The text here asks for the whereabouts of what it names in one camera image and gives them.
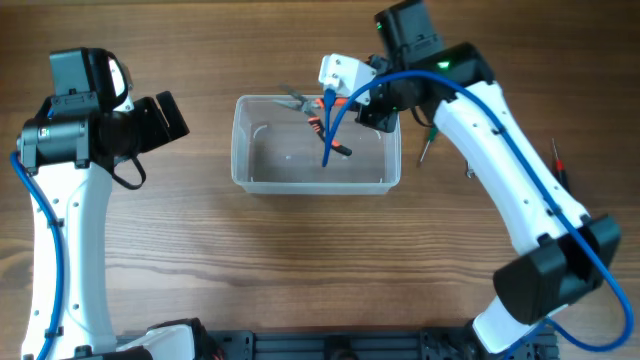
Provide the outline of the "green handled screwdriver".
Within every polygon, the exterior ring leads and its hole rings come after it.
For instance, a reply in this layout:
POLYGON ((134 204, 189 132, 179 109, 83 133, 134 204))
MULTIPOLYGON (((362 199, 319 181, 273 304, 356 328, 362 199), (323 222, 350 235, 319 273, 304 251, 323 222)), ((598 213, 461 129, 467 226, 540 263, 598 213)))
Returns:
POLYGON ((428 131, 423 150, 422 150, 420 158, 418 160, 418 165, 419 166, 421 166, 422 163, 424 162, 424 159, 426 157, 428 149, 429 149, 430 145, 434 142, 434 140, 437 137, 438 133, 439 133, 439 129, 437 127, 432 127, 428 131))

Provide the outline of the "orange black needle-nose pliers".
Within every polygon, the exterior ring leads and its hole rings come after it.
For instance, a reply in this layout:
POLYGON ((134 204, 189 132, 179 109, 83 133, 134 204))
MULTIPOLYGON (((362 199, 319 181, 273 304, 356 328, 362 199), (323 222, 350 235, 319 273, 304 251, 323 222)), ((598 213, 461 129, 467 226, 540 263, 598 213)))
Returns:
MULTIPOLYGON (((293 104, 284 100, 272 100, 272 102, 290 110, 305 114, 307 116, 307 122, 313 129, 314 133, 320 138, 323 143, 326 144, 326 135, 328 130, 323 125, 321 117, 318 116, 314 111, 327 110, 325 100, 323 98, 315 98, 311 100, 286 84, 279 84, 278 87, 293 99, 295 99, 297 103, 293 104)), ((333 106, 344 106, 347 102, 347 98, 337 97, 335 95, 333 96, 333 98, 330 97, 330 100, 333 100, 332 106, 330 108, 332 108, 333 106)), ((331 149, 343 156, 348 157, 352 155, 351 149, 341 145, 336 140, 332 140, 331 149)))

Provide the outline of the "clear plastic container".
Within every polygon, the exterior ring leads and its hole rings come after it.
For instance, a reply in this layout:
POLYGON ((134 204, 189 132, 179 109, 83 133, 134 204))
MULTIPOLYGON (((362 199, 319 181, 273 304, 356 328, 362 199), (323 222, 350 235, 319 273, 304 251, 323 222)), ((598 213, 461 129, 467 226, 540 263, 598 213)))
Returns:
POLYGON ((384 133, 345 114, 336 140, 350 156, 332 152, 321 165, 324 144, 307 117, 276 102, 286 95, 244 95, 236 103, 231 176, 246 192, 296 195, 381 195, 401 177, 399 129, 384 133))

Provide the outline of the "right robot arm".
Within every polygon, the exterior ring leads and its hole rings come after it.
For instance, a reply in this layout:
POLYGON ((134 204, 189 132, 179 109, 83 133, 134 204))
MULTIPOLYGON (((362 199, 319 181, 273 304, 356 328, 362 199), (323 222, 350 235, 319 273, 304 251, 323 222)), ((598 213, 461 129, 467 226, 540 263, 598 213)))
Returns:
POLYGON ((585 295, 618 284, 609 267, 620 242, 610 216, 594 218, 549 171, 527 140, 480 51, 445 47, 420 1, 375 17, 385 56, 359 121, 390 130, 396 113, 419 108, 465 157, 511 238, 516 258, 493 276, 494 300, 471 324, 488 358, 510 359, 554 315, 585 295))

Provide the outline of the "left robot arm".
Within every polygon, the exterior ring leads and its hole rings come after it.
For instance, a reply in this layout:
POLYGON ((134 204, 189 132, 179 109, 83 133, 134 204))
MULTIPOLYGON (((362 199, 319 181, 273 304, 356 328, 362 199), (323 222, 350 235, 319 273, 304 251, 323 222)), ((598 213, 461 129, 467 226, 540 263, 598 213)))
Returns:
POLYGON ((27 120, 10 156, 34 216, 31 314, 25 359, 220 359, 196 318, 117 339, 106 295, 105 227, 116 168, 187 135, 169 92, 131 98, 127 68, 110 51, 49 57, 54 92, 27 120))

